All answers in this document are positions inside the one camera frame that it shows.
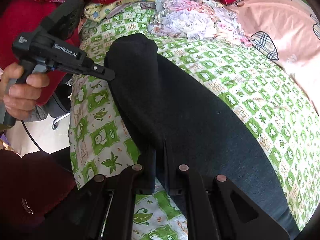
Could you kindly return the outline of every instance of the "bed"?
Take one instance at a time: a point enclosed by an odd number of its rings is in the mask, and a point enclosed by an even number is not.
[[[319,116],[301,88],[255,48],[222,41],[158,37],[147,30],[155,10],[133,3],[101,22],[87,21],[80,48],[103,64],[112,42],[143,33],[158,53],[221,98],[247,126],[270,160],[300,230],[319,204]],[[69,129],[77,186],[96,174],[113,176],[134,164],[139,150],[115,106],[108,84],[74,76]],[[188,239],[186,218],[159,182],[136,199],[132,239]]]

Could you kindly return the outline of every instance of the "floral blanket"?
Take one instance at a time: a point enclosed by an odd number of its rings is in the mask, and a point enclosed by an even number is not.
[[[159,54],[219,96],[244,122],[273,165],[302,230],[319,203],[320,190],[320,124],[307,97],[254,48],[148,33],[154,14],[135,4],[100,23],[88,21],[80,48],[103,64],[110,45],[121,36],[140,32],[154,40]],[[107,82],[91,76],[74,76],[69,138],[79,188],[96,174],[119,174],[139,156]],[[159,183],[154,195],[137,196],[134,213],[134,240],[187,239],[186,219]]]
[[[148,31],[159,37],[214,39],[251,47],[236,13],[216,0],[156,0],[156,10]]]

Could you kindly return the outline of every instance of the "black cloth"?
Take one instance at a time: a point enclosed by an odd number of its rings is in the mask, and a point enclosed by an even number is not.
[[[264,151],[233,111],[217,96],[157,54],[143,34],[117,39],[105,66],[130,135],[139,147],[144,137],[156,149],[157,176],[164,180],[164,152],[174,163],[197,169],[211,180],[224,174],[294,239],[298,227],[279,180]]]
[[[66,171],[69,171],[73,174],[71,159],[70,159],[70,147],[63,148],[54,153],[51,153],[50,156],[54,161],[60,165]]]

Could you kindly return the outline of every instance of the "finger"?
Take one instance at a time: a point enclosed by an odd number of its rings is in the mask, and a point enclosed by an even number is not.
[[[12,63],[4,69],[0,82],[0,100],[3,98],[3,94],[6,90],[9,80],[11,78],[17,79],[21,77],[22,74],[23,67],[19,66],[17,63]]]
[[[20,78],[23,74],[23,67],[18,65],[17,63],[12,63],[7,66],[2,74],[1,82],[8,82],[11,78]]]
[[[36,106],[35,100],[21,99],[21,98],[13,98],[8,95],[4,95],[3,102],[6,107],[12,109],[20,109],[25,111],[31,111]]]
[[[6,109],[7,109],[7,112],[12,117],[18,120],[27,120],[31,115],[30,111],[24,111],[24,110],[15,109],[15,108],[9,108],[9,107],[6,107]]]
[[[44,88],[49,85],[49,81],[45,73],[34,73],[27,77],[27,84],[35,88]]]
[[[10,87],[9,95],[13,98],[37,100],[41,95],[41,88],[34,88],[28,84],[15,84]]]

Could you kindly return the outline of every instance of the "leaf print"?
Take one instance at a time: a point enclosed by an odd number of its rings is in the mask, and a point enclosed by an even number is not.
[[[110,174],[113,171],[116,171],[116,164],[122,166],[120,163],[116,163],[118,156],[114,156],[113,152],[111,152],[111,159],[106,159],[101,164],[105,165],[106,167],[110,167]]]
[[[92,88],[93,88],[93,89],[96,89],[96,88],[98,88],[99,86],[102,87],[102,85],[100,85],[100,82],[101,82],[101,80],[100,80],[96,85],[92,86]]]
[[[99,112],[97,112],[96,114],[94,114],[94,118],[96,120],[102,120],[103,117],[108,113],[108,111],[106,111],[105,108],[102,108]]]
[[[140,208],[134,215],[133,215],[133,222],[135,224],[138,225],[149,225],[149,223],[147,222],[153,215],[153,213],[147,213],[148,210],[145,208]]]
[[[261,122],[266,123],[266,117],[262,116],[262,114],[259,114],[259,119],[261,120]]]
[[[218,75],[221,75],[221,74],[223,74],[223,71],[221,71],[221,70],[216,70],[216,73],[218,74]]]

